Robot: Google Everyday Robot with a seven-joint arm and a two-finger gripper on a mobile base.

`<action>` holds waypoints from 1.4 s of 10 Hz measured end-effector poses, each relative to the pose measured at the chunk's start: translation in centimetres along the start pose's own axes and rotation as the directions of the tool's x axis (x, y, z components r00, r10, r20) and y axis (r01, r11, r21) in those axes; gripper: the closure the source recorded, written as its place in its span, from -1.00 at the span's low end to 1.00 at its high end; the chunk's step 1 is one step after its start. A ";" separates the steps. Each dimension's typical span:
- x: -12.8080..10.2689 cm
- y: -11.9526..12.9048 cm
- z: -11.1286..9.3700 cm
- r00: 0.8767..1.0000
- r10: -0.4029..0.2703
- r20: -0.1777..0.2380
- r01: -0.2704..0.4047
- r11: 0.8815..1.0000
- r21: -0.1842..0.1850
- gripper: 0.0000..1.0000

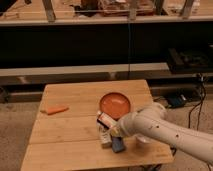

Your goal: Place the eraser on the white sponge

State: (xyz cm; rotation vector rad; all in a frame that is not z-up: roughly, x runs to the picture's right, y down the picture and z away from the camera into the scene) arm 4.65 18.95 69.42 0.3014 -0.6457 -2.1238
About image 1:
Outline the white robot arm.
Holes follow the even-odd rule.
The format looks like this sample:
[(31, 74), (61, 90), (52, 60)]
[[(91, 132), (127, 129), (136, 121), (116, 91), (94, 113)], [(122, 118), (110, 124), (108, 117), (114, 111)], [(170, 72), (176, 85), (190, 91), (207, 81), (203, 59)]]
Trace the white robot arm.
[(213, 165), (213, 134), (184, 128), (165, 120), (166, 108), (153, 102), (144, 108), (122, 116), (110, 129), (115, 137), (142, 134)]

